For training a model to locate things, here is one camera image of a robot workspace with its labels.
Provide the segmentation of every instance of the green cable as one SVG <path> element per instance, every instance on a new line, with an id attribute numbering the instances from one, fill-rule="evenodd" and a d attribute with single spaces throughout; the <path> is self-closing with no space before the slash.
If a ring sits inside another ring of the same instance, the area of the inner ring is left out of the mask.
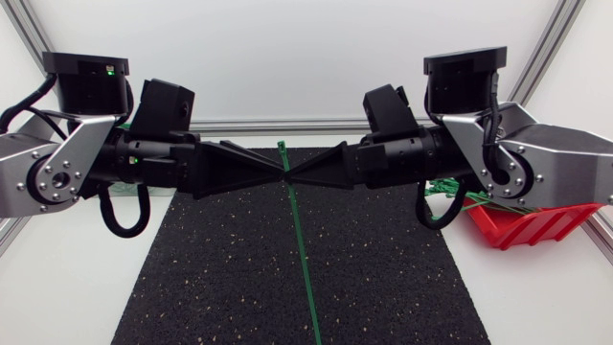
<path id="1" fill-rule="evenodd" d="M 287 149 L 285 141 L 277 143 L 279 153 L 284 161 L 285 171 L 289 171 L 289 161 L 287 160 Z M 300 217 L 298 217 L 298 202 L 296 201 L 296 190 L 291 183 L 287 183 L 289 190 L 289 201 L 291 202 L 291 212 L 294 214 L 294 224 L 296 225 L 296 237 L 298 238 L 298 250 L 300 251 L 300 261 L 303 264 L 303 275 L 305 276 L 306 295 L 308 296 L 308 306 L 310 308 L 310 318 L 313 321 L 313 330 L 315 331 L 315 342 L 317 345 L 322 345 L 322 337 L 319 334 L 319 324 L 317 323 L 317 312 L 315 311 L 315 299 L 313 298 L 313 290 L 308 277 L 307 254 L 305 251 L 305 242 L 303 241 L 303 232 L 300 226 Z"/>
<path id="2" fill-rule="evenodd" d="M 443 178 L 440 180 L 430 181 L 430 184 L 432 185 L 432 187 L 428 188 L 425 191 L 426 196 L 431 196 L 431 195 L 438 194 L 438 193 L 444 193 L 446 197 L 454 197 L 455 194 L 458 192 L 458 187 L 459 187 L 458 181 L 454 180 L 453 178 Z M 497 204 L 495 202 L 492 202 L 484 192 L 481 192 L 481 193 L 468 192 L 466 193 L 466 197 L 471 198 L 473 201 L 475 201 L 475 203 L 472 205 L 465 206 L 464 208 L 462 208 L 462 211 L 465 211 L 465 210 L 468 210 L 470 208 L 477 207 L 477 206 L 484 206 L 491 210 L 512 212 L 512 213 L 516 213 L 520 215 L 528 215 L 532 212 L 536 212 L 535 209 L 531 209 L 527 207 L 509 207 L 509 206 Z"/>

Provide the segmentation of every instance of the black rubber mat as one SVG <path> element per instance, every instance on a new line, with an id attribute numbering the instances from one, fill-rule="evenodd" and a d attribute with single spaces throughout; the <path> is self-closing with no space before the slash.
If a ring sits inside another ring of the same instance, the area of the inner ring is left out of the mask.
<path id="1" fill-rule="evenodd" d="M 489 344 L 441 233 L 414 216 L 415 186 L 296 188 L 324 344 Z M 176 195 L 113 343 L 314 344 L 311 325 L 278 183 Z"/>

